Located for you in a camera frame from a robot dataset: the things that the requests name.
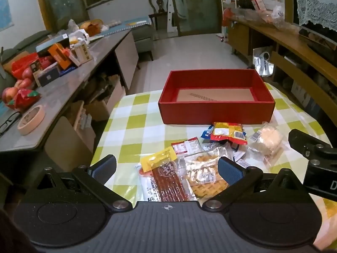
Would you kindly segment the silver white foil pouch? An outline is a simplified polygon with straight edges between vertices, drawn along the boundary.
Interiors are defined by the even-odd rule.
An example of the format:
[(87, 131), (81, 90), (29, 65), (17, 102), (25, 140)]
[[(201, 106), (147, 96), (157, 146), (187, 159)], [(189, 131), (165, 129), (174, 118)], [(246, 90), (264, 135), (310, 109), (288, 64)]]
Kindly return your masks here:
[(227, 151), (227, 158), (229, 158), (231, 161), (242, 166), (243, 168), (250, 166), (250, 164), (245, 161), (246, 149), (244, 145), (227, 142), (225, 144), (225, 148)]

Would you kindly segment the clear bag yellow crackers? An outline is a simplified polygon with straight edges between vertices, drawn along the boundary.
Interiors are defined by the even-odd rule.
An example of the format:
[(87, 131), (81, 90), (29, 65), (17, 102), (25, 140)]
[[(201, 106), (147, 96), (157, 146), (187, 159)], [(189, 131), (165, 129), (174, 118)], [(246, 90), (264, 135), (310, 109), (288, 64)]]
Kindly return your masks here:
[(219, 159), (225, 154), (224, 147), (215, 147), (184, 157), (186, 178), (199, 200), (210, 199), (229, 187), (218, 171)]

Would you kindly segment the clear bag round bread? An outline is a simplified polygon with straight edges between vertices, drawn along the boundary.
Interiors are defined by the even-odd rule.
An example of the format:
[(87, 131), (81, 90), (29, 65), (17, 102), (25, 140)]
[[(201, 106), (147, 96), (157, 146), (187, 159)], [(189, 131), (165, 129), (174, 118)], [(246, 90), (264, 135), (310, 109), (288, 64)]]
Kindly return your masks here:
[(272, 124), (265, 123), (248, 139), (248, 147), (267, 167), (273, 166), (283, 153), (285, 136)]

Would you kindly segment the red yellow snack bag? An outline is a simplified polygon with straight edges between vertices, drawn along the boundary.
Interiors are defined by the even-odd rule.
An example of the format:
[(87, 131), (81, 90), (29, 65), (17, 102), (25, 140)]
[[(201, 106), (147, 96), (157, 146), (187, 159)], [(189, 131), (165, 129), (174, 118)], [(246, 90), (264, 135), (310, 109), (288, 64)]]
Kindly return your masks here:
[(214, 141), (229, 140), (232, 143), (246, 145), (246, 133), (243, 127), (237, 123), (215, 122), (210, 139)]

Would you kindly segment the blue snack packet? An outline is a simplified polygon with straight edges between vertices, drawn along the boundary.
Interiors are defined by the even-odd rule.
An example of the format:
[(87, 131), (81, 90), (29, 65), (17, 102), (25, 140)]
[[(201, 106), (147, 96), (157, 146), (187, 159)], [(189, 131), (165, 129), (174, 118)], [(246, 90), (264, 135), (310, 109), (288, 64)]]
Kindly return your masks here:
[(210, 125), (207, 130), (203, 131), (201, 138), (210, 140), (211, 139), (211, 134), (213, 133), (214, 126)]

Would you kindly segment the white noodle snack pack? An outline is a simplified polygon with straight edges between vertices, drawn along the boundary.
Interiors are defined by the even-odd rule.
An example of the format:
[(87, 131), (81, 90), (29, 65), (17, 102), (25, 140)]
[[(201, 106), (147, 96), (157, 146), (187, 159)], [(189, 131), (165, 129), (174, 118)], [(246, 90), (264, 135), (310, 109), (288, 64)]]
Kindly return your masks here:
[(160, 202), (161, 198), (152, 171), (144, 172), (140, 163), (135, 168), (142, 187), (143, 199), (147, 202)]

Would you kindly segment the red white barcode snack pack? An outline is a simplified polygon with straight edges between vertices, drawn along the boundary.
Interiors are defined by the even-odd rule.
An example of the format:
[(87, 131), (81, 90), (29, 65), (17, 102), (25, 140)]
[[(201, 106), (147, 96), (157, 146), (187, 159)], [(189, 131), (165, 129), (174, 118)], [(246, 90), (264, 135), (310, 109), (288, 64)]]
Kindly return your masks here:
[(171, 144), (177, 155), (192, 155), (203, 151), (197, 137)]

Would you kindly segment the spicy stick pack yellow label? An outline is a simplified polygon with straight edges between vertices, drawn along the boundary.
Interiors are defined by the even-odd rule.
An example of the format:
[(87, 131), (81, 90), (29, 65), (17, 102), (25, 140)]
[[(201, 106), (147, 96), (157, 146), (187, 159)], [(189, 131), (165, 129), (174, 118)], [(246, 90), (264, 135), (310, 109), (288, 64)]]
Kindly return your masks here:
[(187, 180), (179, 171), (177, 161), (178, 157), (171, 146), (140, 159), (143, 171), (152, 171), (161, 202), (190, 200)]

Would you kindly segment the red cardboard box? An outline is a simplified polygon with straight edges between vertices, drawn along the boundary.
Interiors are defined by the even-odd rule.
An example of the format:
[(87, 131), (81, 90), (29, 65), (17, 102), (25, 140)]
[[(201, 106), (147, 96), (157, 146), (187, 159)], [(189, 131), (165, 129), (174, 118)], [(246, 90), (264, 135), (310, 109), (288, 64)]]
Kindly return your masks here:
[(254, 69), (173, 70), (158, 101), (166, 125), (269, 122), (275, 101)]

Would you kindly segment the red apple decoration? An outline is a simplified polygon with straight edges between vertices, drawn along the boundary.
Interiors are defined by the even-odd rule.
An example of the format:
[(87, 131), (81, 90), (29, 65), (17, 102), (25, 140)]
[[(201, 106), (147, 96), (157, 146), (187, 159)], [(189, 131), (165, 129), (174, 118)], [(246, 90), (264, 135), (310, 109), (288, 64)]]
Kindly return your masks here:
[(6, 105), (15, 111), (26, 111), (33, 104), (39, 101), (41, 95), (39, 92), (30, 89), (19, 89), (15, 97)]

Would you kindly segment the silver foil bag on floor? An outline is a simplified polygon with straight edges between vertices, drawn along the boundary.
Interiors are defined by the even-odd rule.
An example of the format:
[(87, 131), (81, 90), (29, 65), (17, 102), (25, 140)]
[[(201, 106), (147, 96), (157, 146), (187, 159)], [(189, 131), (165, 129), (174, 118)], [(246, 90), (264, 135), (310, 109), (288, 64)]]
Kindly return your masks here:
[(253, 65), (261, 77), (270, 77), (274, 73), (274, 64), (271, 63), (272, 46), (253, 49)]

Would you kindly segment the black small box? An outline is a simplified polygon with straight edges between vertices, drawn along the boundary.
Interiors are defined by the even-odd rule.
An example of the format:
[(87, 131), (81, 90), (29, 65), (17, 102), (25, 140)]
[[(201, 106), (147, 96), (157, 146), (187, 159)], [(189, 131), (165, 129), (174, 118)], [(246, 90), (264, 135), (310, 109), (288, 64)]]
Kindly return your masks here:
[(37, 76), (37, 84), (39, 87), (43, 87), (59, 77), (60, 77), (59, 67), (54, 66), (49, 70), (45, 69), (41, 74)]

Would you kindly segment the orange box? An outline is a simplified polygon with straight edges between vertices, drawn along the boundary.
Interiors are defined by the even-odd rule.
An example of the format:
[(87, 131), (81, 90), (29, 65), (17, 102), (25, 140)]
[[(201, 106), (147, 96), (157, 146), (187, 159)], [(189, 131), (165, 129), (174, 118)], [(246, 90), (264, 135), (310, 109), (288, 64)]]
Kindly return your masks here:
[(55, 43), (48, 49), (50, 55), (58, 62), (63, 70), (67, 70), (71, 66), (71, 60), (64, 53), (65, 51), (60, 43)]

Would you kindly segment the grey sofa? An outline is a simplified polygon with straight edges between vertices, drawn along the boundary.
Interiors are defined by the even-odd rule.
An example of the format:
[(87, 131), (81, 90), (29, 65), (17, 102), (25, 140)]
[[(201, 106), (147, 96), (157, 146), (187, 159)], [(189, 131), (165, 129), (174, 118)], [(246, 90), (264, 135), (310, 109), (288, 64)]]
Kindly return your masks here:
[(131, 29), (138, 54), (147, 54), (153, 61), (154, 28), (152, 25), (142, 25)]

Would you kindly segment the wooden chair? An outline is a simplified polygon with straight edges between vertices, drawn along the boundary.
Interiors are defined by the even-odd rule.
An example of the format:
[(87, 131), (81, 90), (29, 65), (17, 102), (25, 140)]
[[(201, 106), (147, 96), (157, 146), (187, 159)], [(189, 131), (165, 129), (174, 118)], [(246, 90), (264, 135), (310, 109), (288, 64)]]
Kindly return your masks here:
[(168, 1), (169, 0), (148, 0), (153, 13), (149, 15), (155, 29), (158, 29), (158, 18), (167, 17), (168, 15)]

